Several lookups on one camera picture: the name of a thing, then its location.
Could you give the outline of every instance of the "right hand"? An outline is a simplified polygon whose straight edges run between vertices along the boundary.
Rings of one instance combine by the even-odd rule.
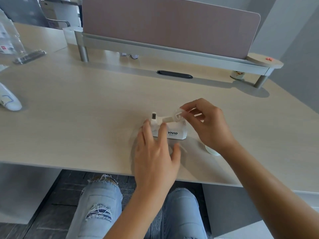
[[[201,141],[208,147],[221,153],[236,142],[220,108],[203,98],[186,103],[181,108],[186,111],[181,115],[192,125]]]

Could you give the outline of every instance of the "ripped jeans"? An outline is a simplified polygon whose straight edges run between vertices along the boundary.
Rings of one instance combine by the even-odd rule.
[[[122,212],[122,194],[107,175],[83,189],[66,239],[102,239]],[[171,192],[162,207],[161,239],[207,239],[195,196]]]

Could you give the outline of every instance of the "hand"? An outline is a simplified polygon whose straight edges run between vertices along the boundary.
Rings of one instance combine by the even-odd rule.
[[[155,190],[158,195],[163,195],[164,199],[177,178],[181,161],[178,143],[174,145],[170,157],[166,134],[166,123],[162,123],[156,141],[150,122],[146,120],[138,132],[134,159],[136,188],[147,193]]]
[[[208,147],[221,153],[223,149],[236,142],[220,108],[203,98],[186,103],[181,108],[186,111],[182,113],[182,116],[192,125],[201,141]]]

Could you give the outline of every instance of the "chair armrest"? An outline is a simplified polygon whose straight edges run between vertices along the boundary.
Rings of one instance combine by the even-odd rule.
[[[55,20],[55,19],[50,19],[50,18],[47,18],[48,20],[50,21],[55,21],[55,22],[62,22],[62,23],[66,23],[66,25],[68,27],[71,27],[70,23],[68,21],[63,21],[63,20]]]

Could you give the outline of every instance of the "pink desk divider panel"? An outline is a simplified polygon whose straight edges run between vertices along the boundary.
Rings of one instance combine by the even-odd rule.
[[[245,59],[260,15],[189,0],[83,0],[84,33]]]

